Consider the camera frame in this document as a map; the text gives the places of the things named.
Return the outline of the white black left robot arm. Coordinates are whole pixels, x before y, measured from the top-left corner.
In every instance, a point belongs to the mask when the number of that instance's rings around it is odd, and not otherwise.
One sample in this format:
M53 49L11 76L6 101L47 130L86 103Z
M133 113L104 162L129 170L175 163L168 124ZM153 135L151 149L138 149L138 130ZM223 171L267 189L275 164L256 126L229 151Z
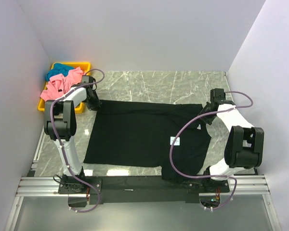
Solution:
M44 132L58 149L64 167L63 184L69 184L75 193L82 193L87 187L75 145L74 136L77 131L75 107L85 103L92 111L101 108L102 103L96 93L97 83L94 77L83 75L81 82L74 85L68 93L45 103Z

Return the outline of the black t shirt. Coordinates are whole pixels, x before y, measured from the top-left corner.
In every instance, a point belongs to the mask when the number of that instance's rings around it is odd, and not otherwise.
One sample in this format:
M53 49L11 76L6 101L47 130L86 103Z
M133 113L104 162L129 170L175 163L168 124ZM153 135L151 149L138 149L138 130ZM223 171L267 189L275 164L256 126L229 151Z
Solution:
M103 100L84 163L161 167L163 180L181 183L202 169L211 137L195 121L200 104Z

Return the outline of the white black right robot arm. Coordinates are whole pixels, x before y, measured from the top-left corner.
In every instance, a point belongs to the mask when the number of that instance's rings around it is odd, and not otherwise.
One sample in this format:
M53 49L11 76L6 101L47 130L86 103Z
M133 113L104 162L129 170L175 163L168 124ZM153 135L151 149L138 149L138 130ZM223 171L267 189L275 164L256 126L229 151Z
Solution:
M249 123L238 111L240 107L226 99L224 89L210 91L210 101L199 113L201 120L211 125L218 117L229 131L224 157L215 165L207 167L202 188L207 192L223 186L228 177L244 169L259 167L263 159L264 130Z

